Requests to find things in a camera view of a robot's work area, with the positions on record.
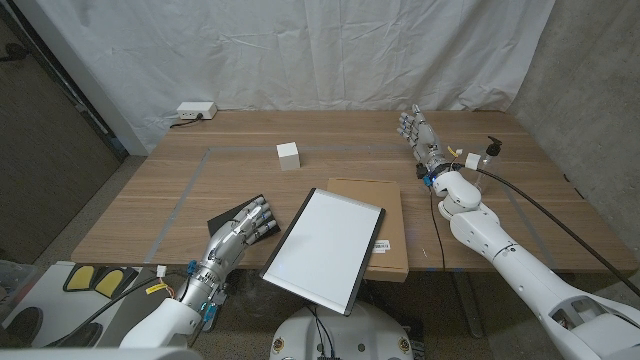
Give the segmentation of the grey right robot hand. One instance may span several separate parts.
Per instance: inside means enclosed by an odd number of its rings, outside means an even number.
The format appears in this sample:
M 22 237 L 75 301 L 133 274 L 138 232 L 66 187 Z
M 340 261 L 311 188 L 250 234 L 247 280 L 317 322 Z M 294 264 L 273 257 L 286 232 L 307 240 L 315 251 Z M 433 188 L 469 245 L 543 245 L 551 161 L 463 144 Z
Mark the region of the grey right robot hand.
M 434 179 L 449 170 L 440 139 L 417 104 L 412 105 L 411 114 L 400 115 L 396 131 L 407 141 L 418 162 L 419 178 Z

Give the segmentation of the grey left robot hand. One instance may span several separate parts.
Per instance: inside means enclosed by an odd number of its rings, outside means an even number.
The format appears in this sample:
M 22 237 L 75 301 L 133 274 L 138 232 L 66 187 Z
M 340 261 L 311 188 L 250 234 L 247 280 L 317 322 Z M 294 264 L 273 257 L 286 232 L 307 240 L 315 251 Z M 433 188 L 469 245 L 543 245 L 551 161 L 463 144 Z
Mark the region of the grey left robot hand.
M 248 247 L 278 232 L 270 204 L 262 195 L 249 201 L 211 236 L 193 274 L 176 292 L 176 300 L 199 311 L 237 267 Z

